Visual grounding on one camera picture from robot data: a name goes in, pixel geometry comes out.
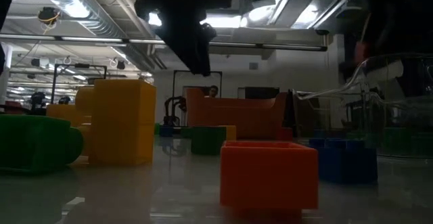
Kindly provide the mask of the clear plastic bin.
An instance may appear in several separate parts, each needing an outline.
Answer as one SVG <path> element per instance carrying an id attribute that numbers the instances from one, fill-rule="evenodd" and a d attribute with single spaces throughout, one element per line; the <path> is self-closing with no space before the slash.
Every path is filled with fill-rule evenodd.
<path id="1" fill-rule="evenodd" d="M 363 140 L 383 156 L 384 129 L 433 132 L 433 53 L 395 53 L 367 58 L 335 89 L 295 91 L 296 134 L 340 129 L 343 139 Z"/>

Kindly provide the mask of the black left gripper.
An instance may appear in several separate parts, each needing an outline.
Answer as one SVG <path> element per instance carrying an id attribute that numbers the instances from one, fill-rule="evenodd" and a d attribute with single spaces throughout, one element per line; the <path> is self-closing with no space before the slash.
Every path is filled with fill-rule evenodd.
<path id="1" fill-rule="evenodd" d="M 157 35 L 192 74 L 210 75 L 209 42 L 202 32 L 206 11 L 227 9 L 232 0 L 136 0 L 135 13 L 148 21 L 156 12 L 161 25 Z"/>

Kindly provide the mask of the orange plastic bin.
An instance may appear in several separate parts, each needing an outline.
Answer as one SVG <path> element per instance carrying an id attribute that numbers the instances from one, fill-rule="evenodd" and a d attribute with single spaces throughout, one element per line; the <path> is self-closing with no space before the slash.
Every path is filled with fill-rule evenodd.
<path id="1" fill-rule="evenodd" d="M 187 123 L 190 127 L 234 125 L 238 139 L 275 139 L 282 126 L 287 95 L 233 99 L 206 97 L 201 89 L 187 89 Z"/>

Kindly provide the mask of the red background object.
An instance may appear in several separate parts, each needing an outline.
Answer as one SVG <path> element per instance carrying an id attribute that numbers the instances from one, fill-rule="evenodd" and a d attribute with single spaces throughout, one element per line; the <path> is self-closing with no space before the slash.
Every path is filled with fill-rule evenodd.
<path id="1" fill-rule="evenodd" d="M 22 104 L 20 102 L 6 101 L 5 105 L 7 106 L 4 109 L 6 114 L 23 114 Z"/>

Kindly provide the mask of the small orange cube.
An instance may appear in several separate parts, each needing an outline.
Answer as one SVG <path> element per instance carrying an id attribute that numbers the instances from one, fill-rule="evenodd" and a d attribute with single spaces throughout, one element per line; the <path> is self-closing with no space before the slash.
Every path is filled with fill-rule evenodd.
<path id="1" fill-rule="evenodd" d="M 316 209 L 318 151 L 289 141 L 226 141 L 220 203 L 238 209 Z"/>

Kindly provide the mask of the small red cube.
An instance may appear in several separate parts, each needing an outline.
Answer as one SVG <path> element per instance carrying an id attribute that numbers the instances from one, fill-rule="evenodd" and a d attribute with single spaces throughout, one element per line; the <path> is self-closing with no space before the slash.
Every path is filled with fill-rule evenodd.
<path id="1" fill-rule="evenodd" d="M 276 132 L 276 140 L 279 141 L 291 141 L 293 139 L 292 128 L 280 127 Z"/>

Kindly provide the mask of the long ceiling light bar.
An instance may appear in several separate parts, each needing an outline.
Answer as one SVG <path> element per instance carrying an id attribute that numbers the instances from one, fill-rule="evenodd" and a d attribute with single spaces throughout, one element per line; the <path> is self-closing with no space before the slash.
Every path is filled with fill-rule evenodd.
<path id="1" fill-rule="evenodd" d="M 66 37 L 50 35 L 22 35 L 0 33 L 0 40 L 17 41 L 56 41 L 56 42 L 76 42 L 76 43 L 102 43 L 104 45 L 124 45 L 124 44 L 146 44 L 146 45 L 165 45 L 165 42 L 158 39 L 128 39 L 128 38 L 101 38 L 101 37 Z M 327 51 L 326 46 L 317 45 L 295 45 L 295 44 L 274 44 L 274 43 L 240 43 L 240 42 L 220 42 L 211 41 L 213 47 L 237 47 L 248 49 L 278 49 L 293 51 Z"/>

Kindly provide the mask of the yellow brick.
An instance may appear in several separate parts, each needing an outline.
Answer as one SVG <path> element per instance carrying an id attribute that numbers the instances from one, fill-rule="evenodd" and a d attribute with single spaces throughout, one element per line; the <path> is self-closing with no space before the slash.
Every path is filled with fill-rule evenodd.
<path id="1" fill-rule="evenodd" d="M 138 79 L 99 79 L 78 90 L 75 106 L 91 118 L 91 164 L 135 166 L 153 161 L 155 86 Z"/>
<path id="2" fill-rule="evenodd" d="M 91 124 L 91 117 L 79 112 L 74 104 L 49 104 L 46 115 L 52 118 L 67 120 L 72 127 Z"/>
<path id="3" fill-rule="evenodd" d="M 235 141 L 237 139 L 237 129 L 235 125 L 221 125 L 225 130 L 225 140 Z"/>

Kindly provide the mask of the silver ventilation duct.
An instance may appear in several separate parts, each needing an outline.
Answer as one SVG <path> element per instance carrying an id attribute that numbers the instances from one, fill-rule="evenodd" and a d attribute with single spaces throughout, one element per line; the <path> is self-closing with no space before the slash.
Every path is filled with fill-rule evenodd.
<path id="1" fill-rule="evenodd" d="M 127 35 L 96 0 L 50 0 L 63 13 L 78 19 L 78 23 L 97 37 Z"/>

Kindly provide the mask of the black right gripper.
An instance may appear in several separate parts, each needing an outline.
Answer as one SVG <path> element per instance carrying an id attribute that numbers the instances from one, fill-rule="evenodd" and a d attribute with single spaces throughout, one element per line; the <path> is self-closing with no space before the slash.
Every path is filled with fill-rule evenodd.
<path id="1" fill-rule="evenodd" d="M 368 0 L 372 48 L 433 48 L 431 0 Z"/>

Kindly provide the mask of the black background frame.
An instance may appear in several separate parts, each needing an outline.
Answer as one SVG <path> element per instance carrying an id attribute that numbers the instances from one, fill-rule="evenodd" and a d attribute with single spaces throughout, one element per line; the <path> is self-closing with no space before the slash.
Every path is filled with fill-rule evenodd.
<path id="1" fill-rule="evenodd" d="M 50 101 L 51 104 L 54 103 L 54 99 L 55 99 L 55 87 L 56 87 L 57 77 L 58 77 L 58 75 L 62 74 L 70 66 L 71 66 L 71 64 L 54 64 L 53 82 L 52 82 L 52 88 L 51 88 L 51 101 Z M 102 78 L 106 79 L 107 75 L 108 75 L 108 67 L 107 66 L 84 64 L 84 63 L 77 63 L 77 64 L 73 64 L 72 66 L 74 68 L 80 68 L 80 69 L 102 68 L 104 70 Z"/>
<path id="2" fill-rule="evenodd" d="M 201 74 L 192 74 L 188 70 L 174 70 L 172 77 L 172 96 L 186 96 L 186 89 L 199 88 L 208 95 L 211 86 L 218 87 L 218 96 L 223 92 L 223 73 L 221 71 L 211 71 L 209 76 Z"/>

